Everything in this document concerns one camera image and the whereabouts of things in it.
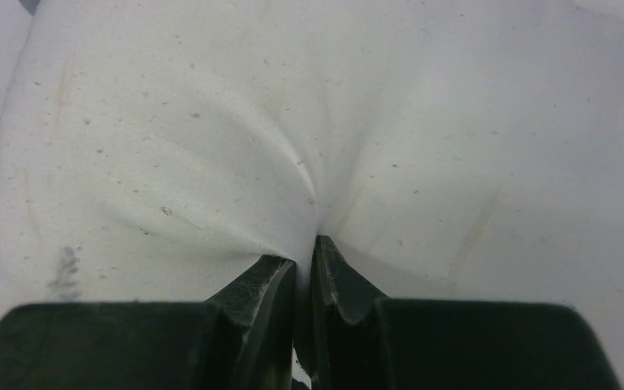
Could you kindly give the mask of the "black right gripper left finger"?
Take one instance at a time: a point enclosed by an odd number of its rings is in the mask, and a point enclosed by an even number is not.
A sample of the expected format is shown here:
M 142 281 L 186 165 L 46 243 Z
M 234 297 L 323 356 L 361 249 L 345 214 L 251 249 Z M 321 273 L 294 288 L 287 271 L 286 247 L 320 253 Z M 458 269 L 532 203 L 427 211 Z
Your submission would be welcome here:
M 288 389 L 296 266 L 263 256 L 204 302 L 26 305 L 0 389 Z

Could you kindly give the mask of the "white pillow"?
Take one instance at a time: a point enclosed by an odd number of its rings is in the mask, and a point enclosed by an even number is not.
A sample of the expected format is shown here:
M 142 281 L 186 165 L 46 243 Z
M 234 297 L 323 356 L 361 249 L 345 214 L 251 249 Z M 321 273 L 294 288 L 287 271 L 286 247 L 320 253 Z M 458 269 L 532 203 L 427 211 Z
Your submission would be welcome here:
M 399 297 L 551 301 L 624 387 L 624 1 L 42 1 L 0 319 L 202 301 L 317 235 Z

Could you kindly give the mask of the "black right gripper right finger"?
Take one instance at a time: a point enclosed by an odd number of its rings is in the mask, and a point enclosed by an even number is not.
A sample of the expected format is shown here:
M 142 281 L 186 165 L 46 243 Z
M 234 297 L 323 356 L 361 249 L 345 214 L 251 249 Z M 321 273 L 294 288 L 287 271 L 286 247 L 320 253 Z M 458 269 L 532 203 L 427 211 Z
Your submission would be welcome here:
M 618 389 L 595 333 L 548 303 L 391 298 L 332 239 L 311 271 L 315 389 Z

